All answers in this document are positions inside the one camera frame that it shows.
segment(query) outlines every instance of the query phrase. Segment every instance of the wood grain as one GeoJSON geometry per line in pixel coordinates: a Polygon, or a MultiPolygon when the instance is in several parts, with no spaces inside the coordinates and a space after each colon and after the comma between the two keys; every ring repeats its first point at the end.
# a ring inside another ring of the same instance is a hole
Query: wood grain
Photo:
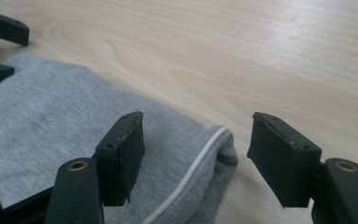
{"type": "Polygon", "coordinates": [[[22,51],[80,63],[205,124],[240,157],[216,223],[311,223],[246,158],[255,111],[284,119],[327,158],[358,162],[358,1],[0,0],[31,28],[22,51]]]}

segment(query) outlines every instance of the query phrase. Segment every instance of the light wood surface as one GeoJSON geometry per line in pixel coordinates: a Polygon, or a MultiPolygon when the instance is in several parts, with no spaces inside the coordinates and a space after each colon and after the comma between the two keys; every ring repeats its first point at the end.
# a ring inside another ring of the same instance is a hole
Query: light wood surface
{"type": "Polygon", "coordinates": [[[358,1],[0,0],[31,28],[22,51],[80,63],[208,125],[240,158],[216,223],[311,223],[282,209],[246,158],[255,111],[285,120],[332,157],[358,162],[358,1]]]}

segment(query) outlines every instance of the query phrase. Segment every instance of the white stripe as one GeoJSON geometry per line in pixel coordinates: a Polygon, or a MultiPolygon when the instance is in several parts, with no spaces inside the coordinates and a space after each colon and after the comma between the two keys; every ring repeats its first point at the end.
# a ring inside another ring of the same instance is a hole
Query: white stripe
{"type": "Polygon", "coordinates": [[[185,189],[193,174],[196,173],[197,169],[199,168],[200,164],[202,163],[203,159],[205,158],[213,143],[227,130],[227,127],[222,127],[211,137],[211,139],[209,139],[205,147],[200,152],[199,156],[194,160],[193,164],[191,164],[190,169],[187,171],[185,177],[179,183],[176,190],[174,190],[170,197],[168,197],[168,199],[165,200],[164,203],[162,203],[152,214],[150,214],[147,219],[144,220],[143,224],[149,224],[156,221],[176,201],[176,199],[185,189]]]}

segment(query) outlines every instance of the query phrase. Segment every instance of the folded cloth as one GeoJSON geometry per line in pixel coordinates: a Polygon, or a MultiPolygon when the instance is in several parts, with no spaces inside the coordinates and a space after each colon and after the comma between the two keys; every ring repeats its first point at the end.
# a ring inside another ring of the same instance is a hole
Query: folded cloth
{"type": "Polygon", "coordinates": [[[90,157],[120,116],[143,111],[145,155],[131,202],[105,207],[105,223],[213,222],[238,163],[228,128],[206,128],[80,65],[32,54],[7,64],[16,74],[0,83],[4,207],[51,187],[63,163],[90,157]]]}

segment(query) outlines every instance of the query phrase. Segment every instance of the screw hole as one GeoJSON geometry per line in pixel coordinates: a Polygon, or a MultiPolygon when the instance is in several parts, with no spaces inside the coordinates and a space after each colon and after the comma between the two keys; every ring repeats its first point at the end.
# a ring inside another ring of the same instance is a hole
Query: screw hole
{"type": "Polygon", "coordinates": [[[339,169],[343,170],[343,171],[346,171],[346,172],[357,172],[358,169],[355,165],[349,163],[349,162],[346,162],[346,161],[336,161],[334,163],[339,169]]]}
{"type": "Polygon", "coordinates": [[[83,170],[84,168],[86,168],[86,166],[87,166],[86,161],[75,161],[75,162],[72,162],[68,166],[68,170],[70,170],[70,171],[79,171],[79,170],[83,170]]]}

